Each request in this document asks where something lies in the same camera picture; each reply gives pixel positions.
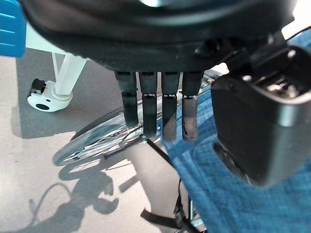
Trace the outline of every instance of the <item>robotic hand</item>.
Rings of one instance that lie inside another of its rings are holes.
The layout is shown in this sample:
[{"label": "robotic hand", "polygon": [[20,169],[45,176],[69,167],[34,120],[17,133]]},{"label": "robotic hand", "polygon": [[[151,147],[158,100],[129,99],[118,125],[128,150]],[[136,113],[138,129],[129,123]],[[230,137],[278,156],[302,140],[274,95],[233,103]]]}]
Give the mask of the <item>robotic hand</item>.
[{"label": "robotic hand", "polygon": [[163,137],[176,137],[176,92],[183,72],[183,137],[197,138],[203,71],[225,62],[212,86],[219,142],[228,168],[252,185],[271,186],[311,154],[311,55],[280,30],[296,0],[21,0],[32,26],[58,47],[115,71],[124,116],[156,133],[157,72],[162,72]]}]

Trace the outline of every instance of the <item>white caster wheel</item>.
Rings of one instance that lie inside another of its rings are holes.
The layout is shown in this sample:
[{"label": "white caster wheel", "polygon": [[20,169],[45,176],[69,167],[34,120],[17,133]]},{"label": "white caster wheel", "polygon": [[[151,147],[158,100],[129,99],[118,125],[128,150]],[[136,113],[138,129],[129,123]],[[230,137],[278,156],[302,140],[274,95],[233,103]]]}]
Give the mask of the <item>white caster wheel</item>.
[{"label": "white caster wheel", "polygon": [[72,99],[72,93],[58,95],[55,93],[54,86],[55,82],[35,79],[27,97],[28,103],[43,112],[55,112],[66,108]]}]

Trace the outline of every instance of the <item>black robotic finger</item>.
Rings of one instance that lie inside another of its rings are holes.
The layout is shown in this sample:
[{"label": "black robotic finger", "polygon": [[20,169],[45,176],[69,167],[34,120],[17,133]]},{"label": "black robotic finger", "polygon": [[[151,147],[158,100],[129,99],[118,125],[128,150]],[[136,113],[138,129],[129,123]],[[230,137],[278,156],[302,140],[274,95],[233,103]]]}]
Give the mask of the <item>black robotic finger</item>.
[{"label": "black robotic finger", "polygon": [[183,139],[186,141],[195,141],[198,139],[197,126],[198,98],[183,97],[182,103],[182,131]]},{"label": "black robotic finger", "polygon": [[156,96],[144,95],[142,97],[142,110],[144,119],[144,135],[156,135]]},{"label": "black robotic finger", "polygon": [[140,89],[142,96],[142,111],[144,121],[144,135],[156,135],[156,90],[157,73],[139,72]]},{"label": "black robotic finger", "polygon": [[123,110],[126,125],[138,125],[137,115],[137,85],[135,72],[115,72],[122,92]]},{"label": "black robotic finger", "polygon": [[163,139],[167,142],[176,140],[176,110],[177,98],[174,96],[162,97],[162,130]]},{"label": "black robotic finger", "polygon": [[184,72],[183,74],[182,132],[183,139],[186,141],[195,141],[198,138],[197,95],[203,74],[203,71]]},{"label": "black robotic finger", "polygon": [[163,139],[168,142],[176,140],[176,93],[179,85],[180,72],[162,73],[162,130]]}]

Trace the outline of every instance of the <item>concrete floor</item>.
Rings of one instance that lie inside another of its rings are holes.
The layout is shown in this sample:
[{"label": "concrete floor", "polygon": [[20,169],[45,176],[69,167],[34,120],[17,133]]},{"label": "concrete floor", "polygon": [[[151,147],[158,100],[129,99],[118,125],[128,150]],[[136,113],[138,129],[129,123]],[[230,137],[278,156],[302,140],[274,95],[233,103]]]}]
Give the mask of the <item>concrete floor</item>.
[{"label": "concrete floor", "polygon": [[27,103],[35,78],[54,80],[50,53],[0,57],[0,233],[174,232],[139,216],[144,208],[173,216],[177,197],[176,171],[147,144],[108,160],[52,163],[76,131],[122,105],[113,73],[88,61],[69,107],[55,113]]}]

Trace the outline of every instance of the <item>white furniture leg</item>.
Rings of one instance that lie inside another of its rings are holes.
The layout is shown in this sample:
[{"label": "white furniture leg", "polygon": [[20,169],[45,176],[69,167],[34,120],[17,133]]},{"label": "white furniture leg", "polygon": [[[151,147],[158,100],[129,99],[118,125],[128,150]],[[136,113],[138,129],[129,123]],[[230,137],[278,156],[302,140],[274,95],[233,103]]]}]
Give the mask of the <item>white furniture leg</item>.
[{"label": "white furniture leg", "polygon": [[32,107],[44,112],[55,112],[69,105],[72,89],[86,63],[86,59],[70,54],[65,55],[62,63],[59,54],[52,53],[52,58],[56,82],[34,80],[27,97]]}]

